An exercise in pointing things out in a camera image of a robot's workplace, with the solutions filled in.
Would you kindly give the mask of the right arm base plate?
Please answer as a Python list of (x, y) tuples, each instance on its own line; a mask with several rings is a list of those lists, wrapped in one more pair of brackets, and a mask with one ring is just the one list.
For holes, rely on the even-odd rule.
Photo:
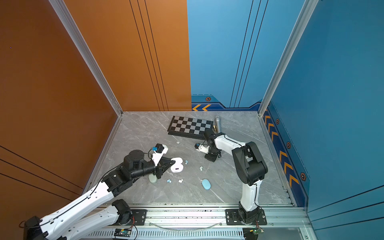
[(235, 225), (258, 225), (266, 226), (267, 217), (263, 209), (256, 208), (251, 212), (242, 209), (226, 209), (226, 223), (229, 226)]

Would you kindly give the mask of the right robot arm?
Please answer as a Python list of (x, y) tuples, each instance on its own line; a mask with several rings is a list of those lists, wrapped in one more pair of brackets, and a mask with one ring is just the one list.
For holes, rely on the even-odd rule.
[(233, 157), (236, 173), (243, 183), (238, 216), (245, 225), (267, 225), (264, 210), (259, 205), (262, 181), (268, 173), (268, 166), (254, 142), (239, 142), (224, 133), (208, 129), (204, 132), (205, 145), (198, 147), (205, 153), (205, 159), (215, 162), (222, 152)]

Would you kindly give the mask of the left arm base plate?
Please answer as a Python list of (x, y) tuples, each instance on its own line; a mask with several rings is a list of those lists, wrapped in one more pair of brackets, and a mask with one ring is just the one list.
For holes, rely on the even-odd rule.
[(126, 213), (123, 217), (119, 217), (112, 226), (144, 226), (147, 212), (146, 209), (133, 209), (129, 214)]

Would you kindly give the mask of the white earbud charging case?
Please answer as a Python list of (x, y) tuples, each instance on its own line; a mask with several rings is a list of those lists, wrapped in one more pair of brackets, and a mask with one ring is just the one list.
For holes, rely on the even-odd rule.
[(172, 158), (171, 159), (172, 161), (174, 161), (175, 163), (171, 166), (171, 172), (172, 173), (180, 173), (183, 171), (184, 169), (184, 165), (183, 165), (183, 159), (182, 158)]

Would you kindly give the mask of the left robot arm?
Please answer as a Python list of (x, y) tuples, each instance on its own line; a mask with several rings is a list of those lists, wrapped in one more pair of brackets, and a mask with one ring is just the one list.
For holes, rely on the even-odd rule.
[(95, 214), (92, 211), (130, 188), (141, 177), (154, 175), (160, 179), (168, 169), (181, 170), (182, 158), (166, 158), (166, 152), (167, 149), (153, 153), (152, 159), (147, 162), (143, 151), (131, 151), (120, 165), (108, 171), (91, 190), (50, 215), (41, 219), (34, 216), (22, 224), (23, 238), (79, 240), (105, 226), (134, 224), (131, 208), (122, 199)]

